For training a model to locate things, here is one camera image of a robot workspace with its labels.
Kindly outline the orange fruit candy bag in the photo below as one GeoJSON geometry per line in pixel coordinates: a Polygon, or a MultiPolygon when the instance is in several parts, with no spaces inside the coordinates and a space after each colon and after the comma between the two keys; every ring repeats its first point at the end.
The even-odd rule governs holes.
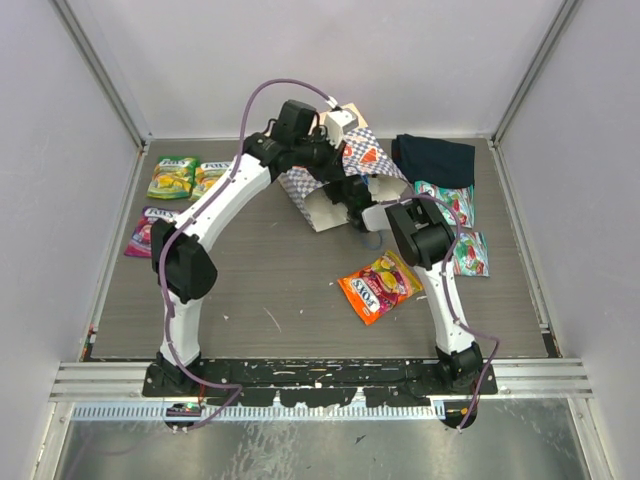
{"type": "Polygon", "coordinates": [[[373,263],[340,278],[338,285],[367,326],[423,290],[416,274],[391,250],[373,263]]]}

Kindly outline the blue checkered paper bag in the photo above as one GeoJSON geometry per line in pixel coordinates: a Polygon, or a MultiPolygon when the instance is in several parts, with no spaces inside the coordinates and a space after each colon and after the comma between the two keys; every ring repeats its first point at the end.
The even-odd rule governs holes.
{"type": "Polygon", "coordinates": [[[382,148],[355,104],[338,111],[345,147],[344,176],[320,182],[307,170],[294,167],[278,181],[310,227],[317,233],[345,224],[364,232],[365,209],[395,201],[408,188],[408,180],[382,148]]]}

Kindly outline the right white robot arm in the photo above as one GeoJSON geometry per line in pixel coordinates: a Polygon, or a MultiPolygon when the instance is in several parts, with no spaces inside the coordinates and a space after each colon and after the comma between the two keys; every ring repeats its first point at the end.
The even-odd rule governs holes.
{"type": "Polygon", "coordinates": [[[397,250],[338,280],[354,311],[366,325],[422,290],[436,332],[436,372],[441,386],[459,394],[477,386],[486,373],[476,336],[466,321],[454,279],[454,250],[461,227],[451,227],[428,194],[378,203],[358,177],[324,188],[329,199],[347,208],[349,223],[362,232],[388,230],[397,250]]]}

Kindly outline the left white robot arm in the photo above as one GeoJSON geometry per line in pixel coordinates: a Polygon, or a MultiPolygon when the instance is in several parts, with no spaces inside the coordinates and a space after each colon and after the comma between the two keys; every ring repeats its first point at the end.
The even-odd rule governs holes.
{"type": "Polygon", "coordinates": [[[294,167],[319,181],[345,179],[345,136],[358,117],[340,106],[325,114],[295,100],[284,103],[266,132],[243,136],[239,152],[216,184],[173,221],[151,229],[152,268],[164,302],[163,341],[147,383],[188,396],[210,384],[201,374],[199,324],[204,297],[218,270],[210,257],[231,220],[256,195],[294,167]]]}

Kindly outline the yellow green candy bag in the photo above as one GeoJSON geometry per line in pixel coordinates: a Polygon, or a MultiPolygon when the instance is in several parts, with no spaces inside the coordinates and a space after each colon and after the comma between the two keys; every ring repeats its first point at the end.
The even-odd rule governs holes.
{"type": "Polygon", "coordinates": [[[194,184],[190,195],[192,202],[198,201],[232,165],[229,161],[204,162],[195,170],[194,184]]]}
{"type": "Polygon", "coordinates": [[[161,200],[188,198],[199,164],[200,160],[196,156],[160,156],[154,166],[146,195],[161,200]]]}

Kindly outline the green snack packet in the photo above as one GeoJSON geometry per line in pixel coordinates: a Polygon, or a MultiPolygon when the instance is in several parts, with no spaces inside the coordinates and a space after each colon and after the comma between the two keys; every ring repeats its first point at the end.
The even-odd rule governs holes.
{"type": "Polygon", "coordinates": [[[417,193],[426,193],[445,202],[459,219],[463,228],[471,229],[475,224],[474,187],[449,189],[439,187],[425,181],[416,181],[414,189],[417,193]]]}

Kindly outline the purple berries snack bag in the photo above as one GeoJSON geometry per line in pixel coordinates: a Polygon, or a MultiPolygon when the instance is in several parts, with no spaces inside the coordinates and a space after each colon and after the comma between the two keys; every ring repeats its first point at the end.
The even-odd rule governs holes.
{"type": "Polygon", "coordinates": [[[159,219],[172,222],[179,214],[179,210],[145,206],[124,250],[124,255],[128,257],[150,258],[151,228],[153,224],[159,219]]]}

